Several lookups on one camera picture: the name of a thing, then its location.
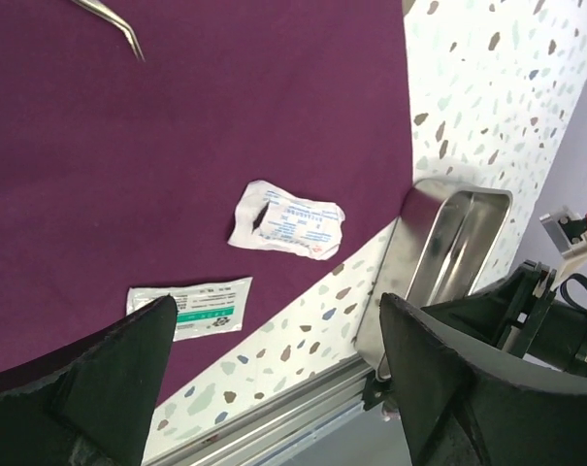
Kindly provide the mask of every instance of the metal tray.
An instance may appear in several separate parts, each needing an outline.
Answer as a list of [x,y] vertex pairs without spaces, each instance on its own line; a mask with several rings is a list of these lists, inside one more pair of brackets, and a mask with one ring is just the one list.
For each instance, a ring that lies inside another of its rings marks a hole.
[[411,189],[356,336],[356,350],[378,379],[390,379],[379,325],[381,294],[396,293],[417,307],[468,295],[511,202],[509,191],[452,180],[422,180]]

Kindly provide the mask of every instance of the purple fabric surface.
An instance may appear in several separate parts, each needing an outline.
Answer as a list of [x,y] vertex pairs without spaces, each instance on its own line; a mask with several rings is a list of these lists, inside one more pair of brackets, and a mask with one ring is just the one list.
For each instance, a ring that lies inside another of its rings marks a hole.
[[[242,332],[178,342],[160,400],[398,213],[401,2],[0,1],[0,371],[125,314],[129,286],[254,278]],[[248,182],[341,205],[329,261],[231,248]]]

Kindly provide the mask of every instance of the tweezers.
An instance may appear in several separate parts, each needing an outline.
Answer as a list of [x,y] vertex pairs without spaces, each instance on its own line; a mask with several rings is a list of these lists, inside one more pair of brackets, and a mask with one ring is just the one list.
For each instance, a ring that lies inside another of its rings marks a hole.
[[138,43],[138,37],[136,33],[131,28],[129,23],[125,21],[122,17],[117,15],[113,12],[110,8],[105,6],[99,0],[72,0],[74,3],[77,3],[85,10],[95,14],[98,17],[102,17],[105,21],[113,24],[118,29],[122,31],[122,33],[127,38],[127,42],[131,46],[131,50],[134,51],[136,58],[140,61],[145,61],[145,56],[142,53],[142,49],[140,49],[140,44]]

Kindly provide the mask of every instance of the alcohol prep pad packet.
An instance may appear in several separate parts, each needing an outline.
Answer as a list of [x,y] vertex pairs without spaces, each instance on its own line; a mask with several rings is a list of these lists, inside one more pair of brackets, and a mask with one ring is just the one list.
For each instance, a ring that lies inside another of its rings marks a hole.
[[271,183],[252,182],[235,209],[228,244],[326,260],[339,250],[343,221],[344,212],[334,202],[310,201]]
[[171,288],[129,288],[127,314],[161,297],[177,301],[175,342],[214,333],[237,332],[244,323],[245,301],[252,278]]

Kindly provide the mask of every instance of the speckled white countertop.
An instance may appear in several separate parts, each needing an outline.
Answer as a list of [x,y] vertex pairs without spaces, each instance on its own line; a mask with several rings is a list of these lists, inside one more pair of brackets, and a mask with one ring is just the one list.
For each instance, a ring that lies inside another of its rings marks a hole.
[[[479,285],[505,275],[587,77],[587,0],[407,0],[414,180],[513,193]],[[162,404],[145,460],[354,354],[390,227]]]

